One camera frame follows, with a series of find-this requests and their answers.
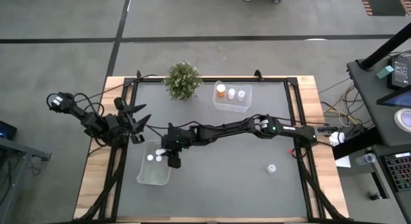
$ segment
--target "gray table surface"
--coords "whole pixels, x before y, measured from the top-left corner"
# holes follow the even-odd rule
[[[161,83],[139,83],[136,105],[147,106],[136,119],[152,114],[149,125],[167,126],[168,122],[181,125],[192,120],[221,125],[254,114],[290,118],[282,82],[248,84],[252,85],[252,104],[246,113],[236,113],[214,108],[214,83],[204,83],[196,90],[198,97],[186,101],[171,101]],[[150,130],[143,135],[146,140],[160,139]],[[293,140],[287,137],[262,140],[241,134],[218,139],[183,151],[182,167],[171,170],[168,184],[155,186],[137,182],[144,149],[143,144],[130,142],[118,216],[305,217],[297,161],[287,153],[292,148]],[[265,171],[269,164],[277,166],[272,175]]]
[[[411,133],[400,129],[394,121],[394,114],[401,107],[377,105],[376,102],[377,99],[394,92],[394,90],[387,88],[386,78],[381,80],[375,76],[387,66],[387,59],[378,62],[371,72],[363,71],[356,62],[348,63],[347,66],[355,87],[360,92],[385,145],[391,148],[407,147],[410,149]]]

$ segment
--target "gray floor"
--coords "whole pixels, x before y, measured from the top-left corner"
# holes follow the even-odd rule
[[[124,0],[0,0],[0,39],[114,37]],[[409,17],[369,17],[360,0],[132,0],[124,37],[211,35],[358,35],[395,33]],[[114,76],[166,74],[186,60],[202,74],[314,75],[319,90],[348,77],[348,61],[385,40],[185,42],[122,44]],[[410,49],[411,43],[401,49]],[[52,151],[33,178],[28,171],[16,223],[68,221],[73,216],[89,138],[69,115],[47,109],[51,92],[98,93],[112,44],[0,44],[0,120],[19,128],[17,141]],[[333,103],[345,82],[320,94]],[[363,121],[365,109],[356,113]],[[332,125],[340,126],[336,119]],[[350,216],[404,223],[394,200],[371,202],[370,175],[341,177]]]

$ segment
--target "white cap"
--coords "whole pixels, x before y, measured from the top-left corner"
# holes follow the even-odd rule
[[[273,164],[267,166],[267,168],[266,168],[267,173],[274,173],[274,171],[275,171],[276,169],[277,169],[276,166],[273,165]]]
[[[245,96],[245,92],[243,90],[238,92],[238,97],[239,98],[244,98],[244,96]]]
[[[236,93],[236,91],[234,89],[230,89],[229,90],[229,99],[234,99],[235,93]]]
[[[225,85],[224,85],[224,84],[219,84],[219,85],[217,85],[217,91],[218,91],[218,92],[223,92],[223,91],[225,91]]]
[[[155,154],[159,156],[159,155],[162,155],[163,153],[165,153],[166,151],[167,151],[166,149],[158,149],[158,150],[155,151]]]

